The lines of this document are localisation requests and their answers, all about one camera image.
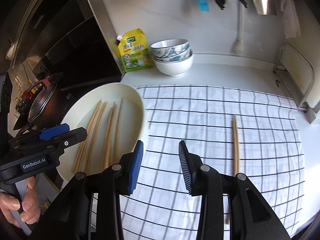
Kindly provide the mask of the dark pot with glass lid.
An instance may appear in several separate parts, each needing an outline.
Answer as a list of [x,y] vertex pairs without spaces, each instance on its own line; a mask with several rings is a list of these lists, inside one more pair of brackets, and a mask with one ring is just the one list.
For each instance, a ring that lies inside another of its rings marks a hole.
[[66,109],[66,98],[57,82],[48,76],[24,91],[16,108],[20,116],[13,130],[26,125],[39,129],[51,128],[60,123]]

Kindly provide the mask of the cream round tray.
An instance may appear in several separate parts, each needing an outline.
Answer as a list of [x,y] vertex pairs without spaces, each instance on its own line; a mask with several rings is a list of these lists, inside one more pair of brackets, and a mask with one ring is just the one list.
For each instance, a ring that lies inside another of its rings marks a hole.
[[[141,140],[144,145],[148,143],[148,126],[146,120],[145,107],[140,92],[126,84],[111,83],[100,86],[81,97],[64,116],[62,123],[68,124],[70,129],[79,127],[87,128],[89,120],[98,104],[108,101],[106,110],[106,119],[102,123],[99,137],[97,139],[93,158],[91,163],[90,174],[101,172],[102,169],[102,151],[106,133],[106,126],[110,109],[115,102],[117,108],[114,115],[114,126],[111,137],[110,165],[115,164],[113,161],[114,145],[116,138],[117,119],[121,99],[124,98],[123,115],[121,119],[120,140],[118,159],[125,153],[130,153],[135,148],[137,140]],[[73,162],[80,145],[72,146],[65,150],[65,153],[59,158],[60,165],[57,171],[65,183],[69,182],[75,175],[72,172]]]

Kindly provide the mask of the white checkered cloth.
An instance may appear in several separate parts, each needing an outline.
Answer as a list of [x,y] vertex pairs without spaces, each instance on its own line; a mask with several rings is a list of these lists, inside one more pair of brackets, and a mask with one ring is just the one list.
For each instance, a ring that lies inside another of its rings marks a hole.
[[288,234],[295,233],[305,165],[291,98],[213,86],[159,85],[138,91],[149,136],[137,187],[120,199],[125,239],[195,239],[201,199],[185,188],[178,145],[184,140],[204,164],[231,175],[233,118],[238,123],[240,172]]

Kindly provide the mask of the white bottom bowl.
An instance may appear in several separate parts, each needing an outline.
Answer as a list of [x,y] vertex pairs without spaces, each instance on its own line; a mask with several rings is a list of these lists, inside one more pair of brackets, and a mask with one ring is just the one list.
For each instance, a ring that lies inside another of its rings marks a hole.
[[156,68],[163,74],[170,77],[180,77],[187,72],[193,64],[194,54],[190,51],[190,56],[187,59],[177,62],[161,62],[153,56],[153,61]]

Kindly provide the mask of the yellow seasoning pouch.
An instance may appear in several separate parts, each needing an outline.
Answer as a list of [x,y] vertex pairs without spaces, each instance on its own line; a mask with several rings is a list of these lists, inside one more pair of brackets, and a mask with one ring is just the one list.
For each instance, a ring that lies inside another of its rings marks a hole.
[[151,69],[151,60],[148,42],[145,34],[139,28],[118,36],[118,51],[125,73]]

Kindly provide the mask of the blue patterned top bowl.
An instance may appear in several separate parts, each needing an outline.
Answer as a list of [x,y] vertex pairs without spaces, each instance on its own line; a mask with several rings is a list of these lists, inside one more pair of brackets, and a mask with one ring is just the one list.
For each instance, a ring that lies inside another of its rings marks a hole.
[[187,50],[189,48],[189,42],[185,39],[169,39],[156,42],[150,46],[153,54],[156,57],[170,57]]

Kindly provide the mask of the metal rack with board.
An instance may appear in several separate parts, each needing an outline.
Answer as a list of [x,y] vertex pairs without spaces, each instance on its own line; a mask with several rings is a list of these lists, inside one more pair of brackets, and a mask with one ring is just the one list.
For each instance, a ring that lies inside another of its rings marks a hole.
[[307,111],[307,97],[315,83],[315,71],[311,63],[289,42],[280,46],[273,72],[292,96],[300,111]]

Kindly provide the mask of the blue silicone brush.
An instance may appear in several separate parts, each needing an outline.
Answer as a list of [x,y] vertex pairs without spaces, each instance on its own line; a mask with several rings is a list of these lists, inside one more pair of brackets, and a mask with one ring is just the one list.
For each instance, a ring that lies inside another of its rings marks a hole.
[[198,0],[198,6],[200,12],[208,12],[209,5],[207,0]]

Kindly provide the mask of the white hanging cloth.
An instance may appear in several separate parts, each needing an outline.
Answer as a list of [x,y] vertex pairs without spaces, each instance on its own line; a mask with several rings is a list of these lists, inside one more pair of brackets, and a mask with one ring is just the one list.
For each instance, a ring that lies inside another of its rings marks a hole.
[[294,0],[280,0],[280,10],[283,13],[282,23],[285,38],[300,36],[300,24]]

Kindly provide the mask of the white wall pipe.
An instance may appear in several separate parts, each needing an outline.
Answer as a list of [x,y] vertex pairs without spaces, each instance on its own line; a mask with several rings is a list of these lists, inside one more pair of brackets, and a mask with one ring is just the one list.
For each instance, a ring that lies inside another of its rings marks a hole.
[[245,22],[245,7],[239,2],[238,4],[238,35],[234,42],[234,52],[241,54],[244,51],[244,22]]

